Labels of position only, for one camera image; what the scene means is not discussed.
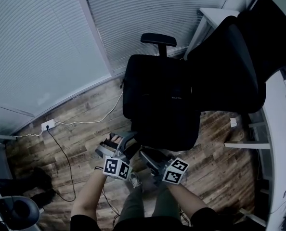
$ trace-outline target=human arm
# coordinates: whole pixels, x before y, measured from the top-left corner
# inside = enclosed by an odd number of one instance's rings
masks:
[[[115,136],[112,138],[112,142],[119,143],[119,137]],[[100,199],[100,195],[102,189],[104,187],[104,183],[107,176],[103,174],[103,172],[99,169],[95,169],[92,173],[91,177],[84,185],[82,190],[80,191],[78,197],[76,198],[74,205],[72,207],[71,216],[75,215],[84,215],[92,218],[97,221],[96,217],[96,209],[97,204]]]
[[[189,219],[195,212],[207,207],[203,200],[181,184],[175,185],[168,183],[167,188]]]

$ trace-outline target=gray pants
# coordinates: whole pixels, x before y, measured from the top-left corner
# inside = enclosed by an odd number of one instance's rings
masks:
[[[174,217],[181,220],[180,210],[178,203],[169,192],[167,187],[162,184],[159,188],[159,194],[156,200],[155,210],[152,214],[153,217]],[[143,218],[144,205],[142,199],[142,188],[136,187],[127,197],[119,220],[123,221],[130,218]]]

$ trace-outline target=power outlet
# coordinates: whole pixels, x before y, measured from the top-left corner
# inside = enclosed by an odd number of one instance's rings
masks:
[[[42,131],[47,131],[47,126],[49,126],[48,129],[54,128],[54,127],[55,127],[55,121],[52,119],[52,120],[50,120],[50,121],[47,121],[47,122],[45,122],[45,123],[42,123],[42,124],[41,124],[41,130],[42,130]]]

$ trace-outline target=floor plank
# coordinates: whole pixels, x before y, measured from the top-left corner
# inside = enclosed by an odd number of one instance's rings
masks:
[[[100,120],[112,109],[120,96],[120,83],[120,79],[112,80],[69,100],[23,128],[18,135],[39,133],[41,123],[50,119],[63,123]],[[238,122],[235,128],[230,127],[230,118],[233,117]],[[104,140],[107,133],[130,130],[130,125],[130,121],[123,116],[120,101],[103,122],[57,125],[51,130],[69,157],[77,193],[99,160],[95,153],[97,144]],[[241,141],[247,136],[238,114],[203,112],[195,146],[189,151],[181,152],[179,157],[190,164],[182,183],[216,211],[222,212],[230,208],[236,214],[241,207],[248,210],[254,207],[256,169],[253,168],[251,151],[223,146],[228,136],[232,141]],[[66,199],[73,198],[67,160],[47,132],[39,137],[24,137],[9,143],[7,156],[16,177],[28,175],[34,167],[41,167],[51,175],[54,189]],[[148,169],[137,155],[132,159],[131,165],[140,174],[148,174]],[[27,192],[26,196],[40,192],[41,190],[34,189]],[[129,194],[125,183],[109,178],[105,184],[105,192],[111,204],[121,211]],[[149,192],[144,196],[146,216],[151,216],[155,200],[156,192]],[[41,214],[39,226],[44,231],[69,230],[71,207],[72,203],[56,196]],[[101,196],[97,210],[99,227],[102,230],[111,230],[114,215]]]

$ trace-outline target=black office chair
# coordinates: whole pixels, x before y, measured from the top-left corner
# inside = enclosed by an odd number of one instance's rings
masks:
[[[133,55],[125,73],[123,113],[138,131],[139,143],[189,150],[198,136],[201,111],[261,109],[267,78],[251,59],[240,21],[227,17],[187,61],[166,57],[166,45],[176,46],[174,38],[142,35],[141,42],[158,44],[160,56]]]

